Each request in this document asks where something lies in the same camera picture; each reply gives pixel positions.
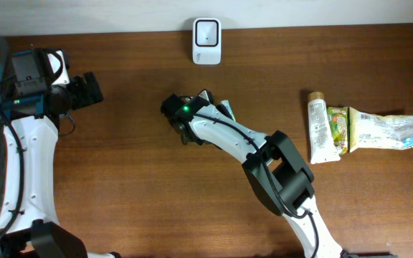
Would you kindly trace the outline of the teal white tissue pack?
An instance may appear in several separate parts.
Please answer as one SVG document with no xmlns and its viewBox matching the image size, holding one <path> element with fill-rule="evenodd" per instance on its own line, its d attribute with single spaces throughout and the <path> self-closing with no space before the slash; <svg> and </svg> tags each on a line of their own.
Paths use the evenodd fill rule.
<svg viewBox="0 0 413 258">
<path fill-rule="evenodd" d="M 234 116 L 232 106 L 230 105 L 228 100 L 222 100 L 218 105 L 217 109 L 220 113 L 227 116 L 229 119 L 235 121 L 236 118 Z"/>
</svg>

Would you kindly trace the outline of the white tube tan cap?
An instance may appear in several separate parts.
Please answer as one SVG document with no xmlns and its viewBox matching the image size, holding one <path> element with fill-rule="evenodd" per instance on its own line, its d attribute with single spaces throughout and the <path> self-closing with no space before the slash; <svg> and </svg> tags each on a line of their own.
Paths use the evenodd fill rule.
<svg viewBox="0 0 413 258">
<path fill-rule="evenodd" d="M 341 158 L 333 142 L 327 107 L 322 92 L 308 95 L 308 127 L 310 138 L 310 163 L 327 163 Z"/>
</svg>

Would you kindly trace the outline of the green drink pouch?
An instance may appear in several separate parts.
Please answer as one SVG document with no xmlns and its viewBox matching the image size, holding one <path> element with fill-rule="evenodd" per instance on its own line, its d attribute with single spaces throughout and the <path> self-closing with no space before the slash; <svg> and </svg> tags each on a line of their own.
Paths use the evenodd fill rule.
<svg viewBox="0 0 413 258">
<path fill-rule="evenodd" d="M 348 152 L 348 108 L 328 107 L 328 121 L 338 154 L 346 154 Z"/>
</svg>

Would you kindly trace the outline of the yellow white snack bag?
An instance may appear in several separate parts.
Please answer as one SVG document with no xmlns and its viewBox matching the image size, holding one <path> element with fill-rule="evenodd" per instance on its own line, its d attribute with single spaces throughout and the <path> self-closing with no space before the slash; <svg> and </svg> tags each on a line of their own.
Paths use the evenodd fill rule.
<svg viewBox="0 0 413 258">
<path fill-rule="evenodd" d="M 349 151 L 413 149 L 413 115 L 375 115 L 349 108 Z"/>
</svg>

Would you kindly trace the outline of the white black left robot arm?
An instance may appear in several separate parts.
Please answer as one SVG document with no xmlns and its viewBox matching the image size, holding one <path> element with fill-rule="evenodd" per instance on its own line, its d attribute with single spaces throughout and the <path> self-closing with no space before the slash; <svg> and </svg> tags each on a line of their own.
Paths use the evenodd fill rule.
<svg viewBox="0 0 413 258">
<path fill-rule="evenodd" d="M 0 257 L 89 257 L 60 226 L 54 152 L 60 120 L 103 100 L 91 72 L 70 77 L 62 49 L 14 53 L 0 72 Z"/>
</svg>

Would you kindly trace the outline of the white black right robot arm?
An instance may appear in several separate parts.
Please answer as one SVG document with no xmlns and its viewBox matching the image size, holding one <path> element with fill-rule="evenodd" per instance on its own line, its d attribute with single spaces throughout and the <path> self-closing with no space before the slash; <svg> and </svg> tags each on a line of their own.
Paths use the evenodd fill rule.
<svg viewBox="0 0 413 258">
<path fill-rule="evenodd" d="M 305 257 L 346 257 L 321 218 L 314 175 L 286 134 L 243 126 L 229 102 L 215 103 L 208 90 L 196 96 L 172 94 L 161 103 L 161 113 L 183 143 L 210 143 L 238 160 L 257 199 L 289 223 Z"/>
</svg>

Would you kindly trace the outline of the white barcode scanner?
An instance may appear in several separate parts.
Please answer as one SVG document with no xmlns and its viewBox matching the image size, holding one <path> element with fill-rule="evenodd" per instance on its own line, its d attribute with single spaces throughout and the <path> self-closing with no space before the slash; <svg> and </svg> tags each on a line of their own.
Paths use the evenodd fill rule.
<svg viewBox="0 0 413 258">
<path fill-rule="evenodd" d="M 215 18 L 197 18 L 192 24 L 192 59 L 196 65 L 218 65 L 222 58 L 222 24 Z"/>
</svg>

